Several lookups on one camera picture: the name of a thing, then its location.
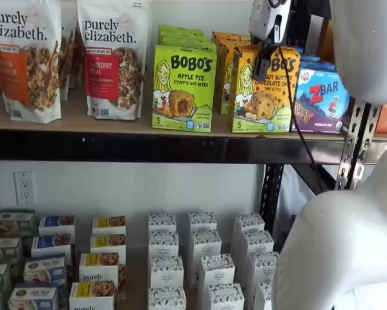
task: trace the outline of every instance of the purely elizabeth granola bag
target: purely elizabeth granola bag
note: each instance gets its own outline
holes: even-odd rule
[[[61,118],[59,0],[0,0],[0,86],[11,119]]]
[[[88,114],[98,119],[140,117],[148,0],[78,0],[85,47]]]

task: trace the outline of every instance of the bobo's oat bar box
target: bobo's oat bar box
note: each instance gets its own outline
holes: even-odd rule
[[[156,46],[153,128],[210,132],[215,74],[212,50]]]
[[[271,56],[265,81],[252,79],[258,46],[238,46],[233,58],[229,126],[232,132],[288,132],[291,104],[285,69],[278,50]],[[291,98],[297,85],[300,54],[282,48],[289,72]]]

